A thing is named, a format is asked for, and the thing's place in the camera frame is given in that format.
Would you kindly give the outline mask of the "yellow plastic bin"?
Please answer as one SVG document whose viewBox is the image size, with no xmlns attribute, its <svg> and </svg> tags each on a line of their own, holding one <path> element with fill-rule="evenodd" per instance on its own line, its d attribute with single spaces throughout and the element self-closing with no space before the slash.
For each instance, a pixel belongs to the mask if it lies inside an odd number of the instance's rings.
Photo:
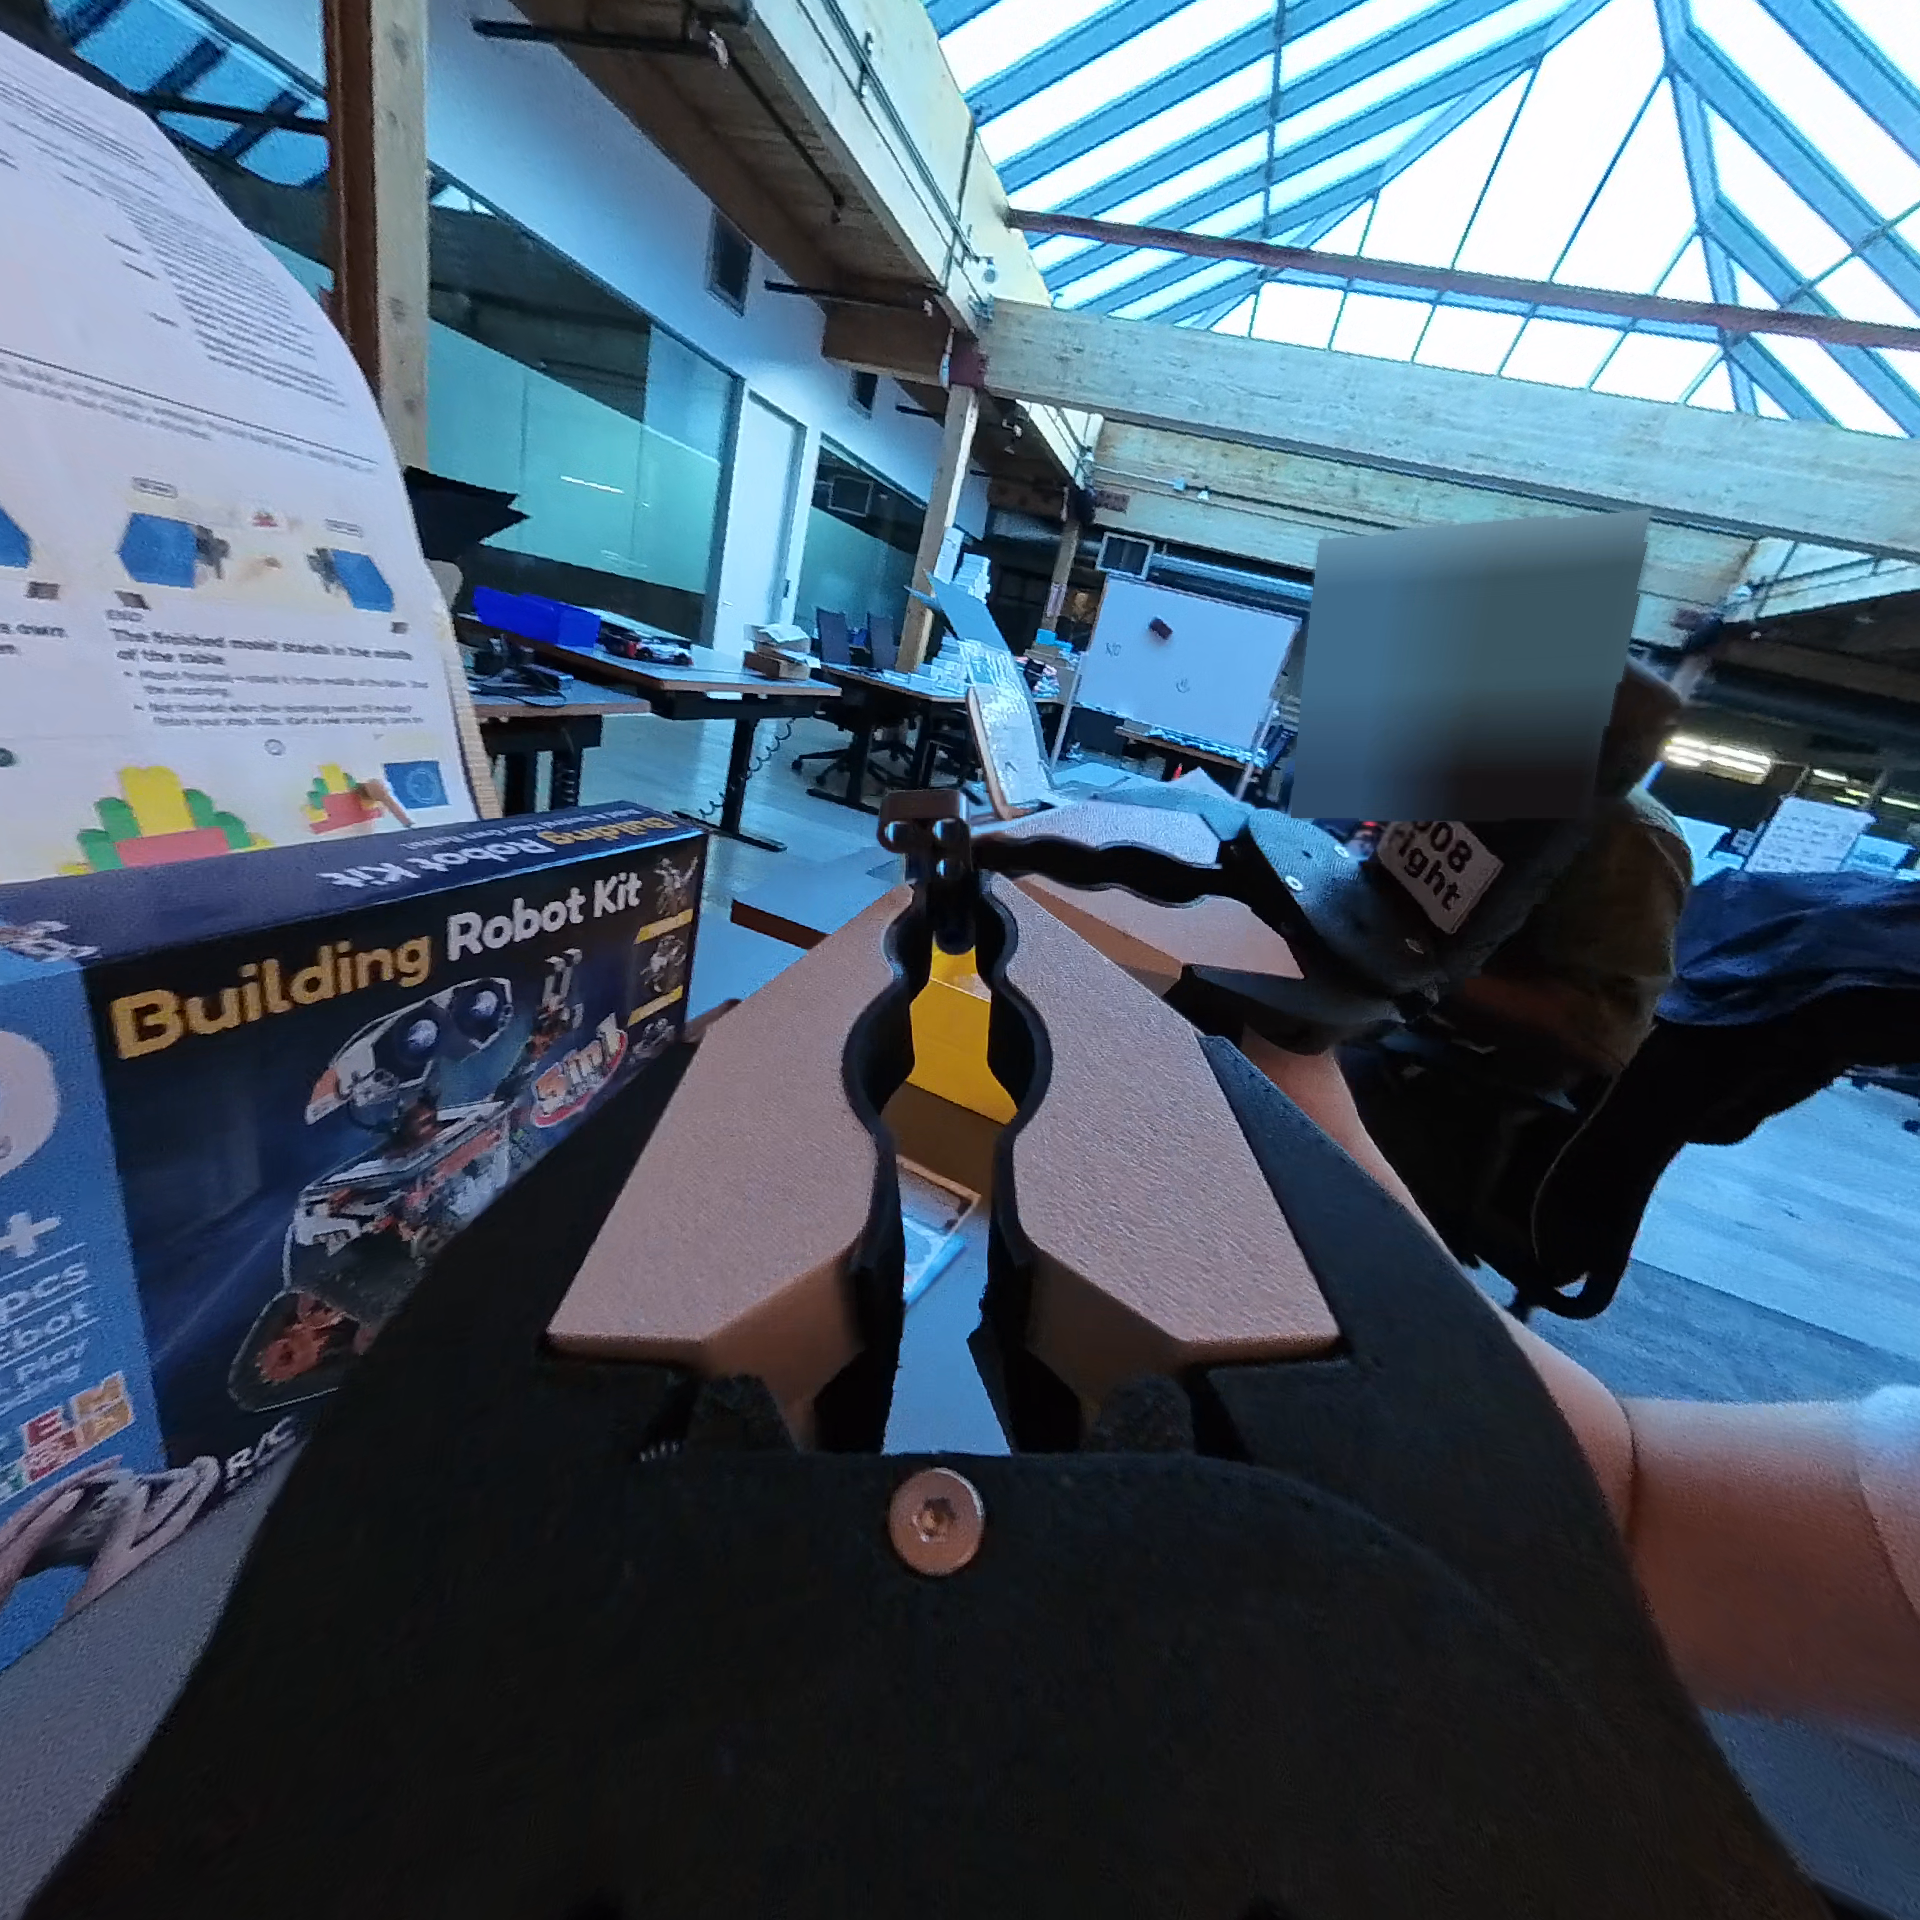
<svg viewBox="0 0 1920 1920">
<path fill-rule="evenodd" d="M 909 1007 L 915 1067 L 907 1085 L 1004 1125 L 1016 1102 L 989 1064 L 992 990 L 975 969 L 975 950 L 928 950 L 928 981 Z"/>
</svg>

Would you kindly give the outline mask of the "navy jacket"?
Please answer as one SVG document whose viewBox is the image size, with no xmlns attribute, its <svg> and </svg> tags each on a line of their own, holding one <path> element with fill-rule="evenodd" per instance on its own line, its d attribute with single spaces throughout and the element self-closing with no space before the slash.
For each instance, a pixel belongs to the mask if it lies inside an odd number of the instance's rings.
<svg viewBox="0 0 1920 1920">
<path fill-rule="evenodd" d="M 1532 1202 L 1511 1312 L 1604 1312 L 1684 1145 L 1735 1145 L 1840 1077 L 1916 1064 L 1916 880 L 1728 870 L 1703 882 L 1653 1029 Z"/>
</svg>

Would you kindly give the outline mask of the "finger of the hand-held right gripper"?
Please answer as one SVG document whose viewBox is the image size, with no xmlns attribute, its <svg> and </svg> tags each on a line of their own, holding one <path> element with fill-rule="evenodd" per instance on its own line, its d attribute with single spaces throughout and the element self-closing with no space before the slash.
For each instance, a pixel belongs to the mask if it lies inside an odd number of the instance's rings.
<svg viewBox="0 0 1920 1920">
<path fill-rule="evenodd" d="M 1073 888 L 1033 877 L 1031 896 L 1055 921 L 1157 994 L 1187 969 L 1225 969 L 1301 978 L 1286 941 L 1253 910 L 1229 898 L 1151 903 L 1120 886 Z"/>
<path fill-rule="evenodd" d="M 1253 811 L 1220 791 L 1112 791 L 983 831 L 971 865 L 1072 891 L 1123 891 L 1151 904 L 1256 903 Z"/>
</svg>

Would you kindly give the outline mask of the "wooden easel board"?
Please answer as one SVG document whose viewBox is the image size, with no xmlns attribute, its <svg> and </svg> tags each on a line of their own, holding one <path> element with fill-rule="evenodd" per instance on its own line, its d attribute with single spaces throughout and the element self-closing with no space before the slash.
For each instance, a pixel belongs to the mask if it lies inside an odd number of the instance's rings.
<svg viewBox="0 0 1920 1920">
<path fill-rule="evenodd" d="M 992 811 L 1011 823 L 1061 803 L 1039 731 L 1039 712 L 1024 679 L 1015 685 L 966 685 L 966 719 Z"/>
</svg>

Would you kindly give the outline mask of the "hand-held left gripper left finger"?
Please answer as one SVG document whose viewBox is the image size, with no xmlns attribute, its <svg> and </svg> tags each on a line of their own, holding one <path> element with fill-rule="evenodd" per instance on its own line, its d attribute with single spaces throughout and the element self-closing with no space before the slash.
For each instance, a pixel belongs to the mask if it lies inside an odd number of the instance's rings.
<svg viewBox="0 0 1920 1920">
<path fill-rule="evenodd" d="M 905 1322 L 889 1099 L 915 1064 L 901 883 L 715 1019 L 545 1325 L 571 1360 L 755 1376 L 880 1449 Z"/>
</svg>

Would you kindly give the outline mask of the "grey background table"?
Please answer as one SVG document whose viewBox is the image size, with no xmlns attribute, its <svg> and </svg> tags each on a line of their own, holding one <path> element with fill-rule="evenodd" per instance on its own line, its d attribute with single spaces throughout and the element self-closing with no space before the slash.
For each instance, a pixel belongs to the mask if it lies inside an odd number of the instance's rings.
<svg viewBox="0 0 1920 1920">
<path fill-rule="evenodd" d="M 502 803 L 507 811 L 536 806 L 535 755 L 556 766 L 548 803 L 576 806 L 584 752 L 601 743 L 606 719 L 651 712 L 665 722 L 729 722 L 726 779 L 709 831 L 764 853 L 783 853 L 783 843 L 747 831 L 741 816 L 755 766 L 755 737 L 760 722 L 774 718 L 817 718 L 840 698 L 828 679 L 765 679 L 719 663 L 710 649 L 694 646 L 687 663 L 649 663 L 609 655 L 604 646 L 567 646 L 525 639 L 524 650 L 559 673 L 551 694 L 516 690 L 475 691 L 473 710 L 492 754 L 507 766 Z"/>
</svg>

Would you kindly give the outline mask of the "robot kit box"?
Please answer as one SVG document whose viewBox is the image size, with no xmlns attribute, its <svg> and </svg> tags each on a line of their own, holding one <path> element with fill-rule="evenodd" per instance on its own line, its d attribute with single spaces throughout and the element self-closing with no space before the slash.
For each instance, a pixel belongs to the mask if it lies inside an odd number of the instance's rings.
<svg viewBox="0 0 1920 1920">
<path fill-rule="evenodd" d="M 4 1666 L 679 1037 L 707 853 L 609 801 L 4 886 Z"/>
</svg>

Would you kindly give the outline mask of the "blue plastic bin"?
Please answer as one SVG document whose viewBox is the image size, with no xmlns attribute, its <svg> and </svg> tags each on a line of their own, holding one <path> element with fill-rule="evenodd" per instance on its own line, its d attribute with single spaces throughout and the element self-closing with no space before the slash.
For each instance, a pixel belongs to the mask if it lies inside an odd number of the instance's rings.
<svg viewBox="0 0 1920 1920">
<path fill-rule="evenodd" d="M 496 633 L 556 645 L 568 650 L 596 649 L 604 629 L 604 617 L 590 608 L 487 585 L 471 590 L 471 614 Z"/>
</svg>

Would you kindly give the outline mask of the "grey holed beam with blue pin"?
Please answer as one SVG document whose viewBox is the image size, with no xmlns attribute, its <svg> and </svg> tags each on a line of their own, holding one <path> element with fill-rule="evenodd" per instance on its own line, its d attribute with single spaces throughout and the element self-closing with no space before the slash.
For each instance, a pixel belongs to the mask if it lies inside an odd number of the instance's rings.
<svg viewBox="0 0 1920 1920">
<path fill-rule="evenodd" d="M 880 803 L 880 843 L 901 857 L 932 946 L 971 953 L 977 880 L 966 800 L 952 787 L 893 792 Z"/>
</svg>

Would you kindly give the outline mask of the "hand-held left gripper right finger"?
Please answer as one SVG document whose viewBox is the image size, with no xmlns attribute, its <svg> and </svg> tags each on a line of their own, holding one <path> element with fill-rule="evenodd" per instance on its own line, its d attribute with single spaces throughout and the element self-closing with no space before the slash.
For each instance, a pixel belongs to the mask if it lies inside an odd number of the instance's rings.
<svg viewBox="0 0 1920 1920">
<path fill-rule="evenodd" d="M 975 1365 L 1013 1449 L 1077 1449 L 1141 1376 L 1340 1355 L 1336 1319 L 1200 1032 L 1008 880 L 983 880 L 992 1162 Z"/>
</svg>

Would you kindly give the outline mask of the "grey table with wooden edge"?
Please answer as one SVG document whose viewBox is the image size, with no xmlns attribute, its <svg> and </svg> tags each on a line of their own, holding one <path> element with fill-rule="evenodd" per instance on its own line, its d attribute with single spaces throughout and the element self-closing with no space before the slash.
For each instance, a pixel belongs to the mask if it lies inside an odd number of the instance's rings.
<svg viewBox="0 0 1920 1920">
<path fill-rule="evenodd" d="M 734 896 L 734 926 L 811 949 L 854 921 L 903 880 L 903 862 L 864 848 L 828 862 L 780 854 L 771 877 Z"/>
</svg>

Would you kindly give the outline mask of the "whiteboard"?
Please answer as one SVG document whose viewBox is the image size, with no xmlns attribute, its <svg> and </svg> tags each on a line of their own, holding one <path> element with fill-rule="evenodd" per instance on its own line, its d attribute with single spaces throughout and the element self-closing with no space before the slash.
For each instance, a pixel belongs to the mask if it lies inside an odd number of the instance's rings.
<svg viewBox="0 0 1920 1920">
<path fill-rule="evenodd" d="M 1081 654 L 1073 707 L 1253 749 L 1304 617 L 1108 578 Z"/>
</svg>

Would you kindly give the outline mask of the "grey desk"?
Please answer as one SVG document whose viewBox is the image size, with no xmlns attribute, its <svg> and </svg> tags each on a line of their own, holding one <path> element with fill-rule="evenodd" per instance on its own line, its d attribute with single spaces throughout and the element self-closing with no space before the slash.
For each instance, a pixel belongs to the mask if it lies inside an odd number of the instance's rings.
<svg viewBox="0 0 1920 1920">
<path fill-rule="evenodd" d="M 507 1314 L 543 1329 L 563 1285 L 596 1237 L 665 1099 L 668 1062 L 616 1091 L 609 1110 L 556 1146 L 449 1243 L 395 1333 L 447 1307 L 427 1341 L 446 1360 L 456 1336 Z M 966 1355 L 985 1285 L 988 1203 L 952 1221 L 936 1263 L 919 1267 L 903 1322 L 903 1374 L 889 1446 L 951 1440 L 1006 1451 L 988 1389 Z M 288 1446 L 247 1485 L 160 1552 L 127 1589 L 91 1605 L 27 1653 L 1 1681 L 4 1915 L 21 1915 L 171 1706 L 216 1623 L 249 1544 L 304 1456 Z"/>
</svg>

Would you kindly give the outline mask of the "white instruction poster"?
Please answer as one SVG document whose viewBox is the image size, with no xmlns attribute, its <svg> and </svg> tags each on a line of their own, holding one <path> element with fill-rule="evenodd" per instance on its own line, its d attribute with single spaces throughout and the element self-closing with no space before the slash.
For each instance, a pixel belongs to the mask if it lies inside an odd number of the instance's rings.
<svg viewBox="0 0 1920 1920">
<path fill-rule="evenodd" d="M 479 817 L 372 393 L 129 103 L 4 39 L 1 877 Z"/>
</svg>

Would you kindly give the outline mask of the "person's right forearm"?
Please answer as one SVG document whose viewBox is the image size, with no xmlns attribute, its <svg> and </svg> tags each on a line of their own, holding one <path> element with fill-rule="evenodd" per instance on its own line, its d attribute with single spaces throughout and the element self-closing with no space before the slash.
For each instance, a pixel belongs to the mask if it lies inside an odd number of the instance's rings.
<svg viewBox="0 0 1920 1920">
<path fill-rule="evenodd" d="M 1499 1314 L 1331 1058 L 1203 1039 L 1351 1347 L 1211 1376 L 1231 1449 L 1393 1528 L 1589 1694 L 1649 1641 L 1709 1710 L 1916 1736 L 1916 1614 L 1854 1459 L 1857 1401 L 1623 1398 Z"/>
</svg>

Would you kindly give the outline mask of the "robot sticker sheet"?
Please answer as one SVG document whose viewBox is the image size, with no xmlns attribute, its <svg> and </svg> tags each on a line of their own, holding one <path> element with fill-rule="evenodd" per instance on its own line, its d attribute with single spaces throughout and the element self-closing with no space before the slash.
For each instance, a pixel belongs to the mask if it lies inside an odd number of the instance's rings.
<svg viewBox="0 0 1920 1920">
<path fill-rule="evenodd" d="M 963 1251 L 981 1193 L 931 1168 L 896 1160 L 903 1221 L 903 1307 L 911 1307 Z"/>
</svg>

